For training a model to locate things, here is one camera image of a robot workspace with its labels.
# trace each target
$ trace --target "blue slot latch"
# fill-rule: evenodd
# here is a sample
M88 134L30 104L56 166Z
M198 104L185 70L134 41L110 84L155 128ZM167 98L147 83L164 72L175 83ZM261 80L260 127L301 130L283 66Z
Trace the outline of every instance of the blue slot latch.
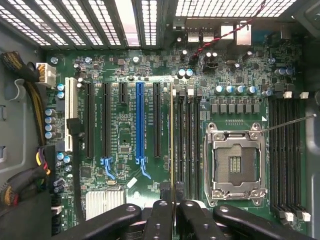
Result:
M148 179L151 179L151 176L149 175L149 173L147 173L146 171L146 162L147 162L147 158L136 158L135 159L136 164L140 164L140 168L142 171L142 175L146 176Z
M104 165L106 175L115 180L116 177L111 173L111 163L113 163L114 159L112 157L101 158L101 165Z

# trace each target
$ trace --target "cpu socket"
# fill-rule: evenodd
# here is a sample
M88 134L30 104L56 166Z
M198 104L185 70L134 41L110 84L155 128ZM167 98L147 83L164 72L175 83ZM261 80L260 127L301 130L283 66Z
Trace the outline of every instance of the cpu socket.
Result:
M210 206L216 206L220 200L252 200L255 206L262 204L267 190L266 144L261 130L258 123L244 131L219 130L214 122L207 125L203 155Z

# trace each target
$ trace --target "motherboard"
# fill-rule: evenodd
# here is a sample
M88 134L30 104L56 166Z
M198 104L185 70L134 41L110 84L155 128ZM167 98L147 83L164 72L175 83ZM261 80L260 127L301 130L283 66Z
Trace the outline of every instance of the motherboard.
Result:
M77 224L67 119L79 118L87 220L123 203L152 206L163 185L181 182L186 199L209 209L228 203L306 233L304 125L262 134L304 117L301 45L196 50L47 56L57 86L47 91L46 137L56 147L64 231Z

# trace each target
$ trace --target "green circuit board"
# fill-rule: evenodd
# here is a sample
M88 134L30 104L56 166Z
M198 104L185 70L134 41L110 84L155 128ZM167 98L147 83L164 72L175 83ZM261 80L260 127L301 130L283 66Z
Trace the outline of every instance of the green circuit board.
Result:
M299 74L299 63L302 57L302 48L299 44L285 44L277 47L267 44L256 44L252 48L253 52L259 52L254 56L243 61L242 55L236 55L232 60L241 64L241 69L231 71L230 66L226 64L230 60L227 51L216 51L218 57L214 71L203 73L203 59L200 59L196 65L189 65L189 61L181 62L181 49L173 48L166 51L59 51L51 52L47 56L48 63L51 57L58 58L58 64L55 66L57 71L57 84L65 83L66 78L72 78L75 75L74 63L79 63L82 67L83 78L94 85L94 156L85 158L85 145L81 151L81 191L83 211L86 212L86 193L90 191L119 190L125 191L126 202L137 204L138 206L150 206L160 197L160 183L170 182L172 174L174 181L177 164L172 161L175 158L175 138L174 144L171 142L171 127L176 130L175 123L177 116L171 116L171 107L174 104L172 99L172 89L176 92L188 90L201 90L202 94L199 103L200 133L202 139L206 133L206 127L210 122L216 123L221 130L248 130L253 123L261 125L262 129L268 128L269 104L268 99L263 96L263 89L267 86L272 88L274 84L293 84L296 89L302 92L303 84ZM85 63L85 58L90 57L91 63ZM139 63L134 63L133 58L139 57ZM275 58L275 64L268 62L269 58ZM294 69L292 76L276 76L274 71L277 68L289 67ZM190 79L178 79L177 72L182 69L192 69L193 75ZM120 83L127 83L127 104L119 104L119 86ZM146 171L150 179L143 175L141 166L136 164L136 84L144 83L144 155L146 156ZM110 172L114 176L112 179L107 176L105 166L101 163L102 152L102 111L103 111L103 83L110 83L111 92L111 155L113 162ZM154 88L153 83L160 83L160 139L161 157L154 157ZM217 94L216 86L255 86L254 95L243 94L241 96L232 94ZM56 109L58 106L57 90L48 91L48 108ZM221 109L229 105L257 105L256 112L251 113L222 113ZM78 92L78 116L81 122L86 122L85 118L85 93L83 90ZM61 144L64 141L65 117L63 112L57 113L56 137L49 141L52 144ZM183 150L186 151L186 135L183 136ZM304 135L301 134L302 154L301 154L301 186L305 185L305 167L304 154L305 148ZM200 141L200 154L203 156L203 143ZM269 189L269 156L266 153L266 185ZM203 162L200 161L200 178L204 177ZM77 224L73 204L73 179L70 172L66 172L64 167L57 167L57 178L65 179L64 192L62 196L63 216L62 228L67 230ZM207 206L207 199L204 195L203 182L200 187L199 200ZM305 204L305 188L302 187L301 199ZM195 195L190 193L190 198L195 199ZM274 219L274 215L269 210L269 196L263 199L260 206L255 206L251 200L228 200L219 201L218 204L228 203L246 211L254 213L266 219ZM291 222L292 227L297 231L306 233L306 224L295 220Z

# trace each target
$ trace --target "white pci slot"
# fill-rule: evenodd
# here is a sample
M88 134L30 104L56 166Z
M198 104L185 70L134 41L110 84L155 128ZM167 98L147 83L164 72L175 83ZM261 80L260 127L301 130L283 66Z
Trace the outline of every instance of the white pci slot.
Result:
M78 81L73 77L66 77L64 80L64 150L66 152L72 152L72 136L69 134L69 130L67 127L67 119L73 119L78 117Z

